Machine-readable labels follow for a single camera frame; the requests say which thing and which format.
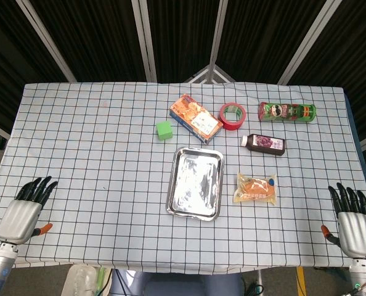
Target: grid pattern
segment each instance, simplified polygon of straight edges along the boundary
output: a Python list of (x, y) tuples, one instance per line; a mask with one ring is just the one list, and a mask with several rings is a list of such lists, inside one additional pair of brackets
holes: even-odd
[[(203, 145), (169, 116), (168, 107), (183, 93), (215, 115), (226, 102), (241, 104), (248, 120)], [(260, 123), (261, 101), (313, 103), (317, 118)], [(159, 141), (155, 124), (164, 120), (174, 136)], [(286, 139), (286, 153), (239, 147), (239, 138), (251, 133)], [(226, 156), (221, 212), (212, 222), (165, 210), (173, 155), (182, 146)], [(277, 173), (277, 205), (232, 203), (238, 171)], [(25, 183), (47, 175), (59, 184), (38, 225), (54, 226), (20, 246), (18, 265), (71, 262), (203, 274), (346, 266), (350, 259), (320, 230), (326, 224), (337, 231), (327, 186), (342, 180), (366, 194), (343, 90), (309, 86), (28, 84), (0, 166), (0, 219)]]

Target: tape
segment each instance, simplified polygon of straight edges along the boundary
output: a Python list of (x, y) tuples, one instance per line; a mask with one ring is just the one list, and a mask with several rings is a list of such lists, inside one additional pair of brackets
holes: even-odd
[[(237, 121), (229, 121), (226, 119), (226, 112), (232, 112), (237, 114)], [(223, 124), (223, 127), (229, 131), (235, 131), (239, 129), (246, 119), (245, 109), (237, 103), (226, 103), (220, 109), (219, 119)]]

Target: metal tray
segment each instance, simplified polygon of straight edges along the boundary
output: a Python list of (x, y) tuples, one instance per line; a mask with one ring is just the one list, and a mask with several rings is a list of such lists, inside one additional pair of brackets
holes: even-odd
[(218, 151), (179, 148), (169, 180), (166, 210), (176, 216), (215, 219), (220, 213), (224, 157)]

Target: robot finger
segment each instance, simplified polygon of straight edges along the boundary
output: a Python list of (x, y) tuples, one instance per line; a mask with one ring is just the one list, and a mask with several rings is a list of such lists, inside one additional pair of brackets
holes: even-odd
[(26, 192), (26, 190), (32, 185), (33, 183), (32, 182), (29, 182), (27, 184), (25, 184), (21, 190), (18, 192), (18, 194), (16, 195), (15, 197), (15, 200), (20, 200), (20, 199), (23, 199), (23, 196)]
[(58, 183), (59, 182), (55, 181), (46, 188), (44, 194), (42, 195), (42, 197), (39, 200), (39, 203), (42, 205), (42, 208), (43, 208), (43, 206), (45, 206), (47, 199), (49, 198), (50, 194), (52, 193), (53, 188), (55, 188)]
[(32, 182), (31, 186), (25, 191), (22, 200), (31, 200), (36, 187), (38, 186), (39, 182), (41, 182), (42, 178), (36, 178), (35, 181)]
[(39, 202), (43, 195), (43, 191), (45, 190), (46, 184), (51, 180), (51, 178), (51, 176), (48, 176), (41, 182), (41, 184), (39, 184), (37, 190), (31, 198), (32, 202)]
[(366, 197), (360, 190), (357, 191), (357, 195), (360, 199), (361, 213), (366, 215)]
[(339, 195), (341, 196), (342, 210), (344, 212), (351, 212), (348, 193), (346, 192), (345, 188), (343, 187), (343, 185), (341, 183), (337, 183), (336, 185), (338, 186)]
[(350, 196), (351, 211), (354, 213), (360, 213), (360, 205), (358, 203), (357, 194), (350, 187), (347, 187), (346, 190)]
[(333, 202), (333, 207), (335, 209), (336, 217), (338, 217), (338, 214), (340, 212), (343, 212), (342, 211), (341, 200), (339, 199), (339, 195), (338, 195), (337, 191), (332, 186), (329, 186), (328, 190), (330, 191), (330, 194), (331, 194), (331, 198), (332, 198), (332, 202)]

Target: robotic hand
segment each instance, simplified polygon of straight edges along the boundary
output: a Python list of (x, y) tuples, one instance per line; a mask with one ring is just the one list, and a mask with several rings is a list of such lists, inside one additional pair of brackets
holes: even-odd
[(325, 225), (321, 229), (328, 241), (353, 259), (349, 271), (354, 288), (343, 296), (366, 295), (366, 197), (361, 191), (356, 194), (350, 187), (345, 189), (341, 183), (336, 185), (340, 197), (333, 187), (329, 186), (328, 190), (338, 219), (340, 238), (332, 235)]
[(25, 184), (9, 204), (0, 223), (0, 290), (17, 258), (17, 246), (33, 236), (47, 233), (52, 224), (35, 228), (38, 217), (57, 181), (50, 184), (51, 176)]

